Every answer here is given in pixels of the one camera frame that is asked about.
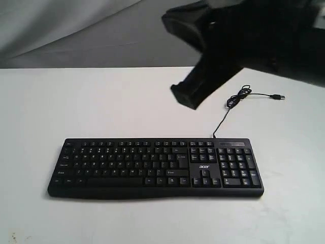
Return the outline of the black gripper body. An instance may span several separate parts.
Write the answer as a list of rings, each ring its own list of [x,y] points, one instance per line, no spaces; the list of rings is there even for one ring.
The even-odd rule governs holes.
[[[204,53],[186,78],[173,84],[170,89],[179,104],[196,110],[207,97],[242,69],[229,58]]]

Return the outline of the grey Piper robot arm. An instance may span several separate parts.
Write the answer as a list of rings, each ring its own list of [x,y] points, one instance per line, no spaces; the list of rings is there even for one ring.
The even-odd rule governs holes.
[[[243,68],[324,86],[324,1],[198,1],[167,10],[162,22],[201,54],[171,86],[188,108]]]

